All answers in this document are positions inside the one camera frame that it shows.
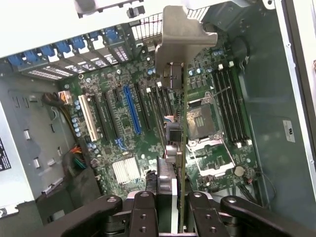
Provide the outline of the green motherboard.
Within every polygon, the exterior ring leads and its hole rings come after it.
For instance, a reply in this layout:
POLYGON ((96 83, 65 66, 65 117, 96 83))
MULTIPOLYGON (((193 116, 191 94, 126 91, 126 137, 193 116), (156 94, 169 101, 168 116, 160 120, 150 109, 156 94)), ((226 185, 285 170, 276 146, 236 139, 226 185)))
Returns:
MULTIPOLYGON (((89 164, 97 174, 97 180, 102 193, 112 192, 123 196, 130 191, 140 190, 145 186, 146 174, 157 170, 157 162, 165 158, 165 148, 169 144, 166 139, 166 125, 174 122, 180 115, 180 103, 183 99, 178 92, 165 86, 173 108, 172 116, 164 116, 160 106, 157 82, 162 82, 155 69, 154 48, 158 38, 148 39, 136 50, 134 57, 128 57, 122 48, 117 48, 113 53, 101 49, 96 56, 88 62, 82 61, 74 70, 76 76, 64 79, 61 85, 70 91, 73 105, 65 105, 68 110, 68 120, 73 127, 73 132, 78 144, 73 148, 74 164, 79 168, 87 167, 84 158, 89 158, 89 164), (138 83, 146 106, 151 130, 147 131, 144 125, 141 108, 136 95, 134 84, 138 83), (135 133, 134 125, 128 108, 123 86, 128 85, 132 93, 134 106, 138 114, 141 131, 135 133), (121 94, 121 103, 116 103, 112 90, 117 88, 121 94), (111 108, 119 138, 114 137, 109 114, 106 108, 103 92, 110 98, 111 108), (92 142, 81 110, 78 96, 86 95, 92 116, 97 128, 99 139, 92 142), (109 143, 106 143, 101 132, 100 122, 96 116, 95 106, 91 98, 96 95, 106 121, 109 143), (120 185, 117 182, 112 164, 114 162, 135 157, 140 172, 140 178, 120 185)), ((262 173, 258 167, 254 146, 232 144, 225 131, 222 114, 216 93, 213 73, 229 68, 229 61, 233 60, 231 42, 224 34, 219 35, 218 44, 214 48, 202 50, 188 65, 187 70, 187 108, 189 103, 201 100, 202 103, 213 103, 217 107, 223 132, 216 134, 211 140, 223 137, 236 166, 245 168, 242 177, 234 175, 234 168, 226 171, 225 175, 214 177, 201 176, 194 161, 193 155, 186 148, 186 175, 191 179, 192 187, 197 190, 216 193, 222 190, 231 192, 240 191, 248 200, 258 204, 262 203, 258 180, 262 173)), ((231 160, 223 145, 215 147, 206 146, 196 151, 196 156, 202 170, 218 169, 221 165, 228 164, 231 160)))

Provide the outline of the white expansion slot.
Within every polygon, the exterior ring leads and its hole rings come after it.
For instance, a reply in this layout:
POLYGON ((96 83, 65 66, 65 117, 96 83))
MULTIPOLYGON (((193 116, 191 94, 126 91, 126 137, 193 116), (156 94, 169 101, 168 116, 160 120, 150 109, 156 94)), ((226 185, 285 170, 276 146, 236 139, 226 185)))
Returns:
POLYGON ((90 109, 90 106, 89 106, 89 103, 87 100, 87 96, 86 95, 79 95, 78 99, 79 99, 81 110, 82 110, 84 120, 85 120, 85 123, 87 126, 90 140, 92 142, 95 142, 99 139, 99 135, 98 135, 97 128, 96 128, 96 125, 94 122, 94 118, 93 118, 92 113, 91 113, 91 109, 90 109))

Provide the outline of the black RAM slot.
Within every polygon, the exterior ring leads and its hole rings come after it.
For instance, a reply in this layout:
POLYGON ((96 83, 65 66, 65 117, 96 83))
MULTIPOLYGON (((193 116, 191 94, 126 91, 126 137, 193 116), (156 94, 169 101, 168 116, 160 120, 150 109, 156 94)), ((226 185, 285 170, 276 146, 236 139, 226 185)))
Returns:
MULTIPOLYGON (((214 85, 215 85, 216 92, 228 87, 224 82, 223 71, 215 71, 213 73, 213 77, 214 77, 214 85)), ((224 91, 223 93, 217 95, 217 98, 218 98, 225 130, 227 132, 227 137, 229 141, 232 144, 234 144, 237 142, 238 136, 237 136, 237 132, 235 128, 234 118, 231 112, 231 107, 229 104, 230 101, 228 98, 228 92, 229 90, 224 91)))
POLYGON ((230 101, 229 104, 231 107, 231 112, 234 118, 235 128, 238 136, 237 142, 245 144, 245 141, 247 140, 248 136, 244 126, 244 120, 241 113, 241 106, 239 104, 237 97, 237 89, 234 83, 232 69, 226 68, 224 72, 224 77, 226 85, 231 87, 231 89, 229 89, 228 92, 228 98, 230 101))

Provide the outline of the blue expansion slot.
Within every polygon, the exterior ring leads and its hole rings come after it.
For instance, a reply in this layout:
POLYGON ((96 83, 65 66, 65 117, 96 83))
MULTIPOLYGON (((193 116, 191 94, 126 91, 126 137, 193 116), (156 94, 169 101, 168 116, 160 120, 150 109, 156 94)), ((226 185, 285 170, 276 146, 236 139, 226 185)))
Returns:
POLYGON ((129 88, 128 85, 124 85, 123 86, 123 92, 124 92, 125 97, 126 97, 126 101, 127 101, 127 104, 128 104, 128 108, 129 108, 129 111, 130 111, 130 115, 131 115, 131 118, 132 118, 134 129, 135 129, 135 133, 137 135, 140 135, 142 133, 141 126, 140 126, 140 122, 139 122, 137 111, 136 111, 135 106, 134 106, 132 93, 131 93, 130 88, 129 88))

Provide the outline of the metal socket cover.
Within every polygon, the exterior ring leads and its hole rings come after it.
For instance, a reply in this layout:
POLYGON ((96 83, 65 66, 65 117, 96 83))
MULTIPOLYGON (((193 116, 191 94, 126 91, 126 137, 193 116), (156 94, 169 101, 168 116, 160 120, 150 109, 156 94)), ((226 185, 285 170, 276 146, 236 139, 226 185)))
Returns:
POLYGON ((236 166, 235 161, 234 161, 227 145, 225 144, 223 137, 219 137, 218 139, 213 139, 213 140, 211 140, 210 138, 203 138, 201 140, 189 140, 186 147, 187 147, 188 151, 191 153, 191 155, 193 155, 193 158, 194 158, 194 161, 197 165, 199 173, 203 177, 208 176, 208 175, 211 175, 214 177, 223 176, 223 175, 225 175, 227 170, 232 169, 236 166), (227 155, 229 156, 231 161, 228 164, 221 165, 218 169, 211 168, 211 169, 207 169, 207 170, 202 170, 200 165, 199 165, 198 158, 196 156, 196 151, 199 151, 199 150, 205 148, 206 146, 215 147, 218 145, 223 145, 225 147, 227 155))

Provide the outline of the long black expansion slot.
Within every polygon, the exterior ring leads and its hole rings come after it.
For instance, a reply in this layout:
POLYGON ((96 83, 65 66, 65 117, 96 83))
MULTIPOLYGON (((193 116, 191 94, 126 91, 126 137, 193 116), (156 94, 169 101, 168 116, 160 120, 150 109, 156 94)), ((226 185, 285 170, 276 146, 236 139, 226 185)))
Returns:
POLYGON ((92 98, 94 106, 95 106, 96 116, 98 117, 99 122, 100 122, 100 127, 101 127, 101 132, 103 134, 103 138, 104 138, 106 143, 109 143, 110 140, 109 140, 109 135, 108 135, 107 129, 106 129, 106 121, 105 121, 105 118, 104 118, 104 115, 103 115, 103 112, 101 109, 100 102, 99 102, 96 95, 92 95, 91 98, 92 98))
POLYGON ((116 123, 115 123, 115 117, 113 115, 113 110, 111 108, 110 98, 108 97, 106 92, 103 92, 103 97, 104 97, 106 108, 107 108, 107 111, 108 111, 108 114, 109 114, 110 123, 112 125, 112 129, 113 129, 113 132, 114 132, 114 137, 116 139, 118 139, 119 138, 119 133, 118 133, 117 126, 116 126, 116 123))
POLYGON ((147 114, 146 106, 145 106, 145 103, 144 103, 144 100, 143 100, 143 97, 142 97, 142 94, 141 94, 141 90, 140 90, 140 87, 139 87, 138 83, 134 84, 134 88, 135 88, 136 95, 137 95, 137 98, 138 98, 138 101, 139 101, 139 105, 140 105, 140 108, 141 108, 141 113, 142 113, 142 116, 143 116, 145 128, 146 128, 147 131, 149 131, 149 130, 151 130, 151 125, 150 125, 150 121, 149 121, 149 117, 148 117, 148 114, 147 114))

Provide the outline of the metal locking lever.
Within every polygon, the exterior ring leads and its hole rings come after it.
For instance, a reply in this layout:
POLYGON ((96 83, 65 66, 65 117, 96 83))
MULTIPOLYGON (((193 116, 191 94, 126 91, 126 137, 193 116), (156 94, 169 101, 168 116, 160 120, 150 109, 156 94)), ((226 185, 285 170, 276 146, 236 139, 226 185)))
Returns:
POLYGON ((228 86, 228 87, 226 87, 226 88, 224 88, 224 89, 221 89, 221 90, 219 90, 218 92, 216 92, 216 93, 214 93, 214 94, 211 94, 211 97, 215 97, 215 96, 217 96, 217 95, 219 95, 219 94, 221 94, 221 93, 223 93, 224 91, 227 91, 227 90, 229 90, 229 89, 231 89, 230 86, 228 86))

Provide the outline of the dark grey PC case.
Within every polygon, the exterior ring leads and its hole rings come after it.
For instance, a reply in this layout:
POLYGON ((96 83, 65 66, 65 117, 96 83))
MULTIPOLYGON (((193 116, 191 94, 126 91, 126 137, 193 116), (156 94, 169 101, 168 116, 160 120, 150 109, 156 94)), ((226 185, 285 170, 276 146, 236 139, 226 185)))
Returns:
MULTIPOLYGON (((77 75, 75 66, 101 49, 134 57, 158 38, 157 69, 162 13, 170 5, 184 6, 188 18, 217 33, 216 45, 220 34, 230 40, 262 173, 261 204, 240 191, 193 190, 217 203, 238 196, 316 231, 316 77, 301 75, 316 73, 316 61, 299 56, 297 2, 309 4, 305 14, 314 20, 313 0, 0 0, 0 139, 11 164, 0 171, 0 237, 28 237, 102 196, 125 200, 145 190, 146 182, 123 196, 104 194, 89 158, 85 168, 74 164, 78 140, 58 92, 77 75), (283 120, 292 122, 295 143, 283 120)), ((174 165, 163 158, 154 172, 158 237, 199 237, 187 191, 183 229, 170 232, 174 165)))

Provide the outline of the black power supply label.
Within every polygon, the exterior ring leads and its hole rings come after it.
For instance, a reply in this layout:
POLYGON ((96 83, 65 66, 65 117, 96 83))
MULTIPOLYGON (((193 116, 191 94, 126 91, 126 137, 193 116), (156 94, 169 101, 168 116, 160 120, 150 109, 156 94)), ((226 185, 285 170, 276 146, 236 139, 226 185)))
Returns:
POLYGON ((6 154, 2 140, 0 139, 0 171, 11 169, 11 164, 6 154))

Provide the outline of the CPU socket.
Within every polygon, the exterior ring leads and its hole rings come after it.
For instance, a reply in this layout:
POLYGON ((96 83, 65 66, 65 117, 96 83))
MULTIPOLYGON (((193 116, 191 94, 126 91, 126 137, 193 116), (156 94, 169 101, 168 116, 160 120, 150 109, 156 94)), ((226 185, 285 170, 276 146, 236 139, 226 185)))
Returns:
POLYGON ((190 140, 213 138, 223 132, 217 107, 213 103, 203 104, 201 100, 189 103, 187 126, 190 140))

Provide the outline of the white power connector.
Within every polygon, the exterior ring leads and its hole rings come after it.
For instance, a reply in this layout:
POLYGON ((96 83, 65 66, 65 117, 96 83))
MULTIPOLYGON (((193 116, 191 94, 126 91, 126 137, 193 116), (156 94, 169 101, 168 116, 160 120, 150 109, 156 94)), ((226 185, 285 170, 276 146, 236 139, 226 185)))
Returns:
POLYGON ((58 97, 61 100, 61 102, 63 103, 63 105, 73 105, 74 104, 72 95, 71 95, 70 91, 68 91, 68 90, 59 91, 58 97))

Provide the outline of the silver finned heatsink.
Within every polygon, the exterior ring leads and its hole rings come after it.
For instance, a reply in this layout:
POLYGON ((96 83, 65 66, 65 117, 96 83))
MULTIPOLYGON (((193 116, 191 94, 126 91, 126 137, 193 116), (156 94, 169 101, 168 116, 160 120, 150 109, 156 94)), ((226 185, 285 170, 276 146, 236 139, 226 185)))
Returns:
POLYGON ((114 162, 112 168, 117 182, 120 185, 140 178, 140 172, 135 157, 114 162))

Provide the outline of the white case sticker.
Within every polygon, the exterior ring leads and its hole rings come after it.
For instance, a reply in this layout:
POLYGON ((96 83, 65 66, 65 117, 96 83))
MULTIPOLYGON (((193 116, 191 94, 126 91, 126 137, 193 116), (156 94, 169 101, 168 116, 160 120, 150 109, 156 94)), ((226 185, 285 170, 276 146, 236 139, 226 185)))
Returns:
POLYGON ((295 143, 295 136, 294 136, 292 122, 290 120, 283 120, 282 123, 283 123, 287 141, 295 143))

